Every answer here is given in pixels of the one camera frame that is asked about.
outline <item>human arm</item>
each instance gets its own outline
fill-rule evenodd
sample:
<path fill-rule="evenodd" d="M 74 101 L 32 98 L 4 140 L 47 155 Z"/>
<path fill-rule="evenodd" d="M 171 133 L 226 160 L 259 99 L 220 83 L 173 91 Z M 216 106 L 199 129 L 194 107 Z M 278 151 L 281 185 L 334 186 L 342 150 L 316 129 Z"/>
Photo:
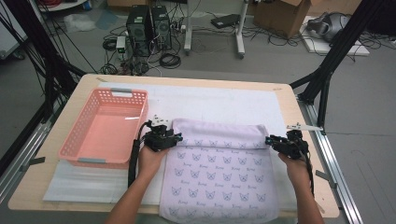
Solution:
<path fill-rule="evenodd" d="M 292 160 L 282 153 L 279 158 L 286 163 L 288 176 L 297 198 L 297 217 L 299 224 L 324 223 L 314 196 L 311 193 L 306 164 L 301 160 Z"/>
<path fill-rule="evenodd" d="M 144 146 L 139 152 L 139 172 L 134 183 L 126 190 L 107 217 L 109 223 L 134 223 L 137 210 L 142 202 L 149 182 L 155 176 L 161 165 L 161 160 L 169 149 L 154 152 Z"/>

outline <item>computer tower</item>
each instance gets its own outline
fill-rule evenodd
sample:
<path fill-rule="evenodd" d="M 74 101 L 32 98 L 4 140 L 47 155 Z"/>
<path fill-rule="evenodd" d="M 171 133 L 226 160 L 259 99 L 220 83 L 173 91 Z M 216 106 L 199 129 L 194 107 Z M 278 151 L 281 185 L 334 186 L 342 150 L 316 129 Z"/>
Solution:
<path fill-rule="evenodd" d="M 154 26 L 154 37 L 157 43 L 157 49 L 171 49 L 171 29 L 170 20 L 165 6 L 156 6 L 151 8 L 152 23 Z"/>
<path fill-rule="evenodd" d="M 133 5 L 126 22 L 134 56 L 148 57 L 150 42 L 154 38 L 149 6 Z"/>

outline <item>desk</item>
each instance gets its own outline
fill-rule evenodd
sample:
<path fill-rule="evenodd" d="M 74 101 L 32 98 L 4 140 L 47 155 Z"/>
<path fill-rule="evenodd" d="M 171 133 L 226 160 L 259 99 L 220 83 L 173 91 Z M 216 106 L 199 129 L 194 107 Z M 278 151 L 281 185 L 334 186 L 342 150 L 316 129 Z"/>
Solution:
<path fill-rule="evenodd" d="M 39 211 L 95 211 L 109 212 L 114 204 L 109 203 L 54 203 L 42 200 L 59 161 L 58 151 L 71 130 L 74 120 L 84 106 L 91 90 L 101 82 L 121 82 L 134 84 L 168 85 L 185 87 L 228 88 L 239 90 L 273 91 L 279 101 L 283 120 L 287 124 L 300 122 L 304 118 L 291 87 L 287 84 L 220 81 L 204 79 L 184 79 L 165 77 L 122 77 L 107 75 L 86 75 L 78 83 L 76 90 L 54 124 L 37 157 L 46 157 L 44 163 L 32 165 L 8 202 L 10 209 Z M 304 140 L 313 146 L 308 132 L 303 132 Z M 311 160 L 315 170 L 323 172 L 318 153 L 311 147 Z M 339 210 L 326 180 L 315 176 L 315 192 L 318 206 L 324 217 L 338 217 Z M 158 206 L 141 205 L 139 213 L 158 214 Z M 296 211 L 281 211 L 281 217 L 296 217 Z"/>

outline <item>white cable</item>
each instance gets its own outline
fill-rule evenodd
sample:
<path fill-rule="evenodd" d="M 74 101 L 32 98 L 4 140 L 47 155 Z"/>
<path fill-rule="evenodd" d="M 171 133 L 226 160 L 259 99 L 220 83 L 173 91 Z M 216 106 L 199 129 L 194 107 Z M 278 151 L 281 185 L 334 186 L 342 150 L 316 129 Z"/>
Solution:
<path fill-rule="evenodd" d="M 149 49 L 149 51 L 150 51 L 150 55 L 148 56 L 147 63 L 148 63 L 148 67 L 157 69 L 157 71 L 160 73 L 160 77 L 163 77 L 163 72 L 161 72 L 161 70 L 160 70 L 159 68 L 157 68 L 157 67 L 151 65 L 151 63 L 149 63 L 149 58 L 151 58 L 151 55 L 152 55 L 153 52 L 154 52 L 154 49 L 151 49 L 151 44 L 154 43 L 154 39 L 153 39 L 153 40 L 149 43 L 149 45 L 148 45 L 148 49 Z"/>

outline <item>black stand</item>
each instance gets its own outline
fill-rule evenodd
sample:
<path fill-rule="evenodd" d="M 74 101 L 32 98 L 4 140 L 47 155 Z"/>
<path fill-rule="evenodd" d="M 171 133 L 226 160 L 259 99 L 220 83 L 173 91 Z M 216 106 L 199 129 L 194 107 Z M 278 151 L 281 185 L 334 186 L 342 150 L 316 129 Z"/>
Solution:
<path fill-rule="evenodd" d="M 0 22 L 9 30 L 19 44 L 24 48 L 32 64 L 42 77 L 45 78 L 45 102 L 37 110 L 35 115 L 23 129 L 12 146 L 0 160 L 0 176 L 6 171 L 8 166 L 18 155 L 19 151 L 40 122 L 46 122 L 53 114 L 53 103 L 60 96 L 70 96 L 77 82 L 73 79 L 71 73 L 77 77 L 82 77 L 86 73 L 73 64 L 67 62 L 52 44 L 50 37 L 47 35 L 42 24 L 38 20 L 31 3 L 28 0 L 4 0 L 9 11 L 20 24 L 23 31 L 33 43 L 36 52 L 39 55 L 32 54 L 25 41 L 15 32 L 12 24 L 7 23 L 3 17 Z"/>
<path fill-rule="evenodd" d="M 319 68 L 310 75 L 290 84 L 291 87 L 295 89 L 309 82 L 304 92 L 298 95 L 299 100 L 308 105 L 312 105 L 317 95 L 321 92 L 318 110 L 319 127 L 324 127 L 330 79 L 332 78 L 334 70 L 347 56 L 349 50 L 354 46 L 361 33 L 383 6 L 385 1 L 386 0 L 362 0 L 343 32 L 334 41 L 329 54 L 324 58 Z"/>
<path fill-rule="evenodd" d="M 34 62 L 32 56 L 30 56 L 30 59 L 35 69 L 40 70 L 39 73 L 46 79 L 44 87 L 46 96 L 44 120 L 47 120 L 52 115 L 53 102 L 56 98 L 60 94 L 66 96 L 71 95 L 77 86 L 77 82 L 73 79 L 70 72 L 78 77 L 82 77 L 86 73 L 61 57 L 35 15 L 31 3 L 28 0 L 4 0 L 4 2 L 41 57 L 41 59 L 35 58 L 38 62 Z M 26 50 L 26 44 L 21 43 L 21 45 Z"/>

